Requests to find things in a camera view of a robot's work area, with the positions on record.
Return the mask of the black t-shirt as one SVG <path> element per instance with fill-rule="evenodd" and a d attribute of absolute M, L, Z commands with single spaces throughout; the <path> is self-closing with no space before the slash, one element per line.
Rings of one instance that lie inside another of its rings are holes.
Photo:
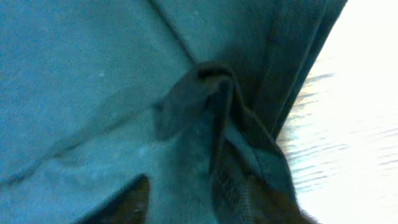
<path fill-rule="evenodd" d="M 311 223 L 276 139 L 344 1 L 2 1 L 1 222 Z"/>

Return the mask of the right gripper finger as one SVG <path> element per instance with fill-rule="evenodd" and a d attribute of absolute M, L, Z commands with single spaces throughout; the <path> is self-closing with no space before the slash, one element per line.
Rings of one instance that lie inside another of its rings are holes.
<path fill-rule="evenodd" d="M 94 212 L 76 224 L 143 224 L 149 204 L 150 182 L 145 175 L 131 180 Z"/>

